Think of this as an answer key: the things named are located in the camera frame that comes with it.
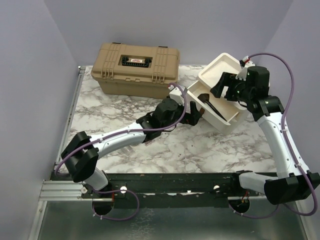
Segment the open white container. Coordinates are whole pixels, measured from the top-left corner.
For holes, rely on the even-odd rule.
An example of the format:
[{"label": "open white container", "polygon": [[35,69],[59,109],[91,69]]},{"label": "open white container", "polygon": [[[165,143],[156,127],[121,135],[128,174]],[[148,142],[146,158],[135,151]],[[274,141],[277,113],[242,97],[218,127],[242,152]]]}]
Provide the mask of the open white container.
[{"label": "open white container", "polygon": [[[246,119],[249,112],[245,107],[240,106],[238,102],[227,101],[223,98],[227,88],[223,90],[221,98],[215,98],[210,89],[218,83],[223,72],[238,74],[240,71],[239,61],[228,53],[222,53],[199,73],[199,80],[188,87],[187,101],[194,101],[198,111],[203,108],[205,111],[202,117],[223,135],[230,134]],[[224,116],[226,121],[218,116],[206,103],[198,99],[198,96],[203,93],[209,94],[210,103]]]}]

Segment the label on toolbox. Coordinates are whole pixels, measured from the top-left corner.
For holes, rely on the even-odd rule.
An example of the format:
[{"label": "label on toolbox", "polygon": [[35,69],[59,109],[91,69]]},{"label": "label on toolbox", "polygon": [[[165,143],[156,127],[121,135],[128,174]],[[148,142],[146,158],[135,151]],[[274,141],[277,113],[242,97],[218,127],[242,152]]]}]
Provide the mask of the label on toolbox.
[{"label": "label on toolbox", "polygon": [[144,62],[142,59],[137,59],[137,58],[131,58],[129,61],[131,63],[140,63],[140,64]]}]

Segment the tan toolbox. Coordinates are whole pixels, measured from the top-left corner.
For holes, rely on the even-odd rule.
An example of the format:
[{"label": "tan toolbox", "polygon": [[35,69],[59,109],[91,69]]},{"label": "tan toolbox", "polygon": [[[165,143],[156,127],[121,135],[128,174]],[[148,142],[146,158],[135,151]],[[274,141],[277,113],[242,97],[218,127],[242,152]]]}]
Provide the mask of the tan toolbox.
[{"label": "tan toolbox", "polygon": [[164,99],[178,81],[179,61],[175,48],[104,43],[91,75],[105,94]]}]

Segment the white marble surface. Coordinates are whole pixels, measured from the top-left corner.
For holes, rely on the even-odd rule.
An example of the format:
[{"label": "white marble surface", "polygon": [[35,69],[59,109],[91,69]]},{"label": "white marble surface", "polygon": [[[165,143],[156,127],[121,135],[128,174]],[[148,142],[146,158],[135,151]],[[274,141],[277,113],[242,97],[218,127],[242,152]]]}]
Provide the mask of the white marble surface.
[{"label": "white marble surface", "polygon": [[[179,84],[190,86],[201,66],[181,66]],[[151,112],[158,99],[106,95],[87,67],[71,125],[69,140],[80,131],[102,134],[125,127]],[[97,163],[107,173],[221,173],[239,170],[275,171],[263,132],[249,117],[232,134],[223,136],[205,120],[196,126],[178,124],[132,153],[112,152]]]}]

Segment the wall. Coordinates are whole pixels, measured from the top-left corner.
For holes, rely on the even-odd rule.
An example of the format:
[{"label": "wall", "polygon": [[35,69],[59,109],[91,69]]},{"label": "wall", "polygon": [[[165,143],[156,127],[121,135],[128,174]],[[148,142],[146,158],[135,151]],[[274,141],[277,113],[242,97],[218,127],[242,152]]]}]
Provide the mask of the wall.
[{"label": "wall", "polygon": [[0,239],[28,239],[78,75],[42,0],[0,8]]},{"label": "wall", "polygon": [[[294,0],[266,52],[280,55],[289,63],[295,77],[295,93],[287,116],[288,126],[304,161],[312,172],[320,172],[320,1]],[[269,68],[271,94],[286,103],[290,79],[286,68],[276,59],[263,57],[259,62]],[[316,190],[320,201],[320,187]],[[306,211],[313,207],[310,197]],[[320,212],[309,218],[320,239]]]},{"label": "wall", "polygon": [[79,65],[102,43],[169,46],[182,64],[265,49],[292,0],[44,0]]}]

